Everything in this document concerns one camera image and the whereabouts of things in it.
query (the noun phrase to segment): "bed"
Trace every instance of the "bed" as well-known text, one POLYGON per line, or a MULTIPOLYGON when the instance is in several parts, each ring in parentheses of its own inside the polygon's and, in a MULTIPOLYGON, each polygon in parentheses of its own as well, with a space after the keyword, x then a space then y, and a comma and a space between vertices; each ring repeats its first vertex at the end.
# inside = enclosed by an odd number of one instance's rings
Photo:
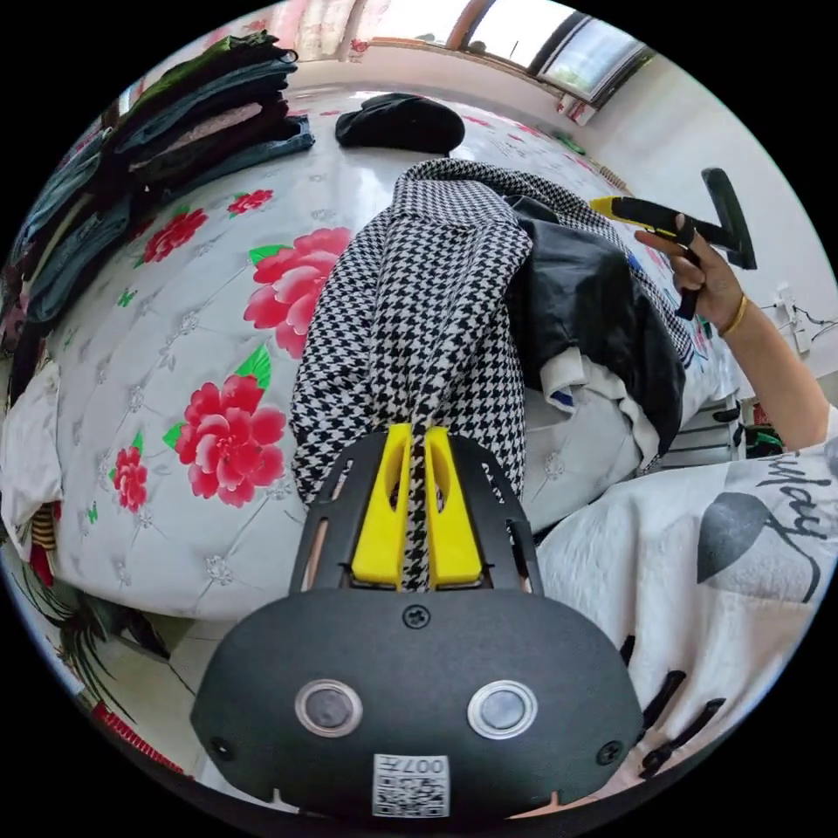
MULTIPOLYGON (((287 422, 306 324, 351 236, 388 206, 398 175, 425 159, 338 147, 337 116, 371 95, 289 97, 311 120, 314 148, 201 187, 149 219, 51 336, 61 377, 63 581, 209 621, 240 619, 286 593, 306 514, 287 422)), ((617 191, 556 140, 446 104, 466 124, 452 156, 530 171, 586 199, 617 191)), ((634 241, 633 228, 618 229, 672 296, 663 261, 634 241)), ((720 341, 699 324, 692 338, 684 423, 735 390, 720 341)), ((536 530, 637 468, 610 403, 587 402, 568 420, 529 393, 527 421, 539 436, 528 440, 523 497, 536 530)))

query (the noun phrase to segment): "power outlet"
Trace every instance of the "power outlet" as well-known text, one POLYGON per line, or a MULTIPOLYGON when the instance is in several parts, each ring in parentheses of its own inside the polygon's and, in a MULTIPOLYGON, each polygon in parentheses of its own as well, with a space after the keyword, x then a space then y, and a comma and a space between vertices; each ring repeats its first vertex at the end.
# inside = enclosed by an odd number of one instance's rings
POLYGON ((786 315, 788 323, 795 326, 797 325, 797 321, 800 318, 797 316, 797 312, 794 309, 794 296, 792 294, 792 289, 788 285, 781 285, 777 289, 776 306, 786 315))
POLYGON ((807 322, 797 311, 794 295, 789 285, 780 285, 777 289, 775 305, 786 315, 786 325, 792 328, 792 336, 801 355, 806 354, 812 348, 812 338, 807 330, 807 322))

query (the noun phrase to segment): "yellow clip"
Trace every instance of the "yellow clip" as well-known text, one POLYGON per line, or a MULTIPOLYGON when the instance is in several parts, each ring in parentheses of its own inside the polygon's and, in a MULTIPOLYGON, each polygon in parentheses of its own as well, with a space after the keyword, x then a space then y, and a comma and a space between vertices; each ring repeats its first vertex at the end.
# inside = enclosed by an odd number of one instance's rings
POLYGON ((412 442, 409 424, 390 428, 352 560, 352 573, 359 582, 395 585, 401 590, 412 442), (396 487, 394 509, 390 499, 396 487))
POLYGON ((425 435, 425 492, 431 588, 477 582, 483 563, 445 428, 431 428, 425 435), (441 512, 436 501, 437 487, 444 500, 441 512))
POLYGON ((648 230, 650 233, 655 233, 658 236, 665 236, 669 238, 676 237, 676 233, 673 233, 671 230, 659 230, 657 227, 653 227, 650 224, 644 224, 640 221, 635 221, 632 218, 623 218, 622 216, 618 216, 614 212, 614 201, 618 199, 619 196, 592 198, 587 202, 587 204, 594 212, 598 212, 601 216, 610 218, 612 221, 620 221, 624 224, 633 224, 635 227, 643 227, 644 230, 648 230))

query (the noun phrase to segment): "gold bracelet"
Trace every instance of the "gold bracelet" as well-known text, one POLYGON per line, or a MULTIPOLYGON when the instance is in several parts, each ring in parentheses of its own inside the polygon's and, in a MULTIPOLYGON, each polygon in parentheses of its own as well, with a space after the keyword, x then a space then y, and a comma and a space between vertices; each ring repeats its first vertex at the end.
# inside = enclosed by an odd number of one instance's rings
POLYGON ((734 329, 738 328, 739 324, 742 322, 742 319, 745 317, 745 312, 748 309, 749 302, 750 300, 743 293, 742 299, 739 302, 739 308, 737 309, 736 314, 733 317, 733 320, 731 320, 730 324, 726 328, 722 329, 721 332, 718 333, 718 336, 720 338, 726 338, 734 329))

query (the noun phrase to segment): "yellow and black tool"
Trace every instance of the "yellow and black tool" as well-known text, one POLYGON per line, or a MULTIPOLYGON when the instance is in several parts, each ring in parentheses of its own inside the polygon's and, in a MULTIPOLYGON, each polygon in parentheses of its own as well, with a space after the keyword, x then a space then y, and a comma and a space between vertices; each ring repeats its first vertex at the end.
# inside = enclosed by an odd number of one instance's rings
MULTIPOLYGON (((701 260, 690 250, 690 242, 697 232, 708 244, 725 251, 731 264, 746 271, 756 270, 751 234, 730 178, 721 168, 706 168, 701 176, 710 192, 721 226, 698 221, 684 213, 685 224, 679 230, 675 223, 678 210, 627 196, 595 198, 590 206, 592 210, 613 221, 636 224, 681 244, 684 255, 695 265, 700 265, 701 260)), ((697 299, 697 292, 684 292, 677 315, 692 320, 696 316, 697 299)))
POLYGON ((191 714, 199 740, 240 791, 367 825, 471 826, 593 793, 642 732, 619 651, 543 595, 503 469, 445 428, 424 436, 412 496, 429 591, 403 591, 415 455, 400 424, 339 457, 288 596, 209 663, 191 714))

